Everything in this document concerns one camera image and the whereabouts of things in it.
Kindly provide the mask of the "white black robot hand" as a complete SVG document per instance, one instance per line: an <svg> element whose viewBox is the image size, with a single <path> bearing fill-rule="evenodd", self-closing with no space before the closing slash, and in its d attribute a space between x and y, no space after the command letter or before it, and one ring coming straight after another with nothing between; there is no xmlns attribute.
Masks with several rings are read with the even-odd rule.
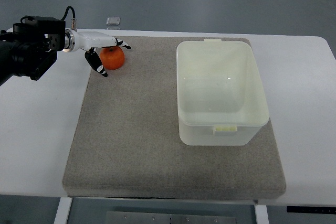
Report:
<svg viewBox="0 0 336 224"><path fill-rule="evenodd" d="M96 49L121 46L131 49L130 45L121 39L97 31L75 31L66 29L64 52L73 52L79 49L85 51L85 58L90 67L104 77L108 74L100 60Z"/></svg>

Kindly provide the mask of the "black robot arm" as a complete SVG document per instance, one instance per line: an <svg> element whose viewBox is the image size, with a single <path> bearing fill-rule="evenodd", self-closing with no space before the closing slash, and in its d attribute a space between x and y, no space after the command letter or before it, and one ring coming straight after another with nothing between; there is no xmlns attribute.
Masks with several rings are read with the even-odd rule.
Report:
<svg viewBox="0 0 336 224"><path fill-rule="evenodd" d="M1 84L11 77L39 80L66 48L66 16L24 16L12 31L1 30Z"/></svg>

